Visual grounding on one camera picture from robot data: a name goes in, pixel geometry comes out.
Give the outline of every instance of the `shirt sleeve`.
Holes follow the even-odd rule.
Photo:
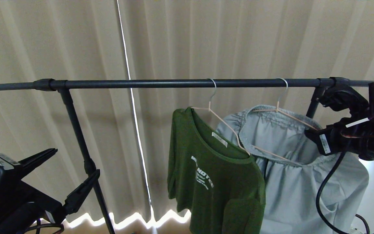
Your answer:
[[[231,199],[224,208],[222,234],[258,234],[264,209],[256,199]]]
[[[167,176],[167,189],[168,198],[175,198],[175,156],[176,156],[176,129],[175,129],[174,115],[172,116],[171,124],[171,138],[169,142],[169,155],[168,155],[168,176]]]

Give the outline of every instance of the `beige curtain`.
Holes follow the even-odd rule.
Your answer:
[[[374,1],[119,0],[131,79],[327,78],[374,80]],[[128,79],[112,0],[0,2],[0,83]],[[283,88],[220,88],[221,117],[274,105]],[[313,88],[290,88],[281,107],[304,114]],[[368,96],[366,88],[358,88]],[[205,107],[212,89],[134,89],[142,153],[155,219],[175,201],[167,194],[171,114]],[[146,179],[126,89],[72,90],[101,187],[118,223],[134,212],[150,219]],[[217,119],[201,112],[215,127]],[[334,123],[347,111],[318,108]],[[60,96],[0,92],[0,152],[16,160],[59,148],[26,182],[62,201],[86,178]],[[91,194],[78,215],[100,218]]]

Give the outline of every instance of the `black device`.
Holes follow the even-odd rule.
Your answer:
[[[348,233],[328,222],[321,212],[319,202],[324,186],[348,151],[358,154],[359,158],[363,160],[374,160],[374,82],[370,83],[368,87],[370,102],[348,85],[339,84],[325,90],[324,95],[318,101],[333,111],[342,111],[348,108],[351,117],[342,118],[337,123],[327,125],[325,129],[305,130],[306,137],[316,143],[320,154],[331,155],[341,152],[336,164],[321,183],[316,196],[316,209],[321,219],[339,234]],[[358,214],[356,217],[365,224],[366,234],[370,234],[366,220]]]
[[[47,149],[19,162],[0,154],[0,234],[21,234],[45,227],[60,228],[56,231],[60,233],[65,217],[79,210],[98,181],[99,169],[67,196],[64,205],[21,181],[56,152],[57,149]],[[50,224],[41,225],[40,218]],[[36,220],[37,225],[29,228]]]

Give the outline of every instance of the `clothes hanger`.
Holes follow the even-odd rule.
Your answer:
[[[299,119],[297,119],[297,118],[295,118],[294,116],[292,116],[292,115],[290,115],[290,114],[288,114],[288,113],[286,113],[286,112],[284,112],[284,111],[281,111],[280,109],[279,109],[279,101],[281,100],[281,98],[282,98],[282,96],[287,92],[287,90],[288,90],[288,82],[285,80],[285,79],[282,79],[282,78],[278,78],[278,79],[281,79],[281,80],[283,80],[284,82],[285,82],[285,84],[287,85],[287,87],[286,87],[286,89],[285,89],[285,91],[278,97],[278,101],[276,102],[276,108],[275,109],[271,109],[271,110],[254,110],[255,112],[266,112],[266,111],[276,111],[276,112],[279,112],[279,113],[281,113],[281,114],[283,114],[283,115],[286,115],[286,116],[288,116],[289,118],[291,118],[291,119],[293,119],[293,120],[297,120],[298,122],[300,122],[300,123],[302,123],[302,124],[304,124],[304,125],[306,125],[306,126],[309,126],[310,128],[312,128],[312,129],[314,129],[314,130],[319,130],[319,129],[317,129],[316,127],[314,127],[314,126],[312,126],[312,125],[310,125],[310,124],[307,124],[306,122],[304,122],[304,121],[302,121],[302,120],[299,120]]]
[[[209,80],[212,80],[213,81],[213,84],[214,84],[214,92],[212,94],[212,96],[210,96],[210,100],[209,100],[209,108],[195,108],[195,107],[191,107],[192,109],[196,109],[196,110],[207,110],[207,111],[210,111],[214,116],[216,116],[220,121],[222,121],[224,124],[226,124],[226,126],[232,130],[232,132],[234,133],[234,135],[236,136],[236,140],[238,141],[238,146],[239,148],[241,148],[242,150],[246,151],[246,153],[248,153],[249,155],[251,155],[251,153],[249,153],[245,148],[243,148],[241,145],[240,145],[240,141],[239,141],[239,136],[237,135],[237,133],[235,132],[235,130],[233,130],[232,127],[229,126],[229,124],[227,124],[221,117],[219,117],[216,113],[214,113],[214,111],[212,111],[211,109],[211,105],[212,105],[212,98],[213,96],[216,94],[216,90],[217,90],[217,86],[216,86],[216,82],[214,81],[214,79],[209,79]]]

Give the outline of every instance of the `horizontal rod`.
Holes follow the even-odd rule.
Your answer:
[[[330,87],[334,79],[286,79],[289,87]],[[217,87],[284,87],[280,79],[215,80]],[[347,80],[350,86],[367,87],[370,80]],[[209,79],[203,80],[52,80],[53,90],[67,89],[122,89],[122,88],[205,88],[213,87]],[[33,82],[0,84],[2,90],[39,89]]]

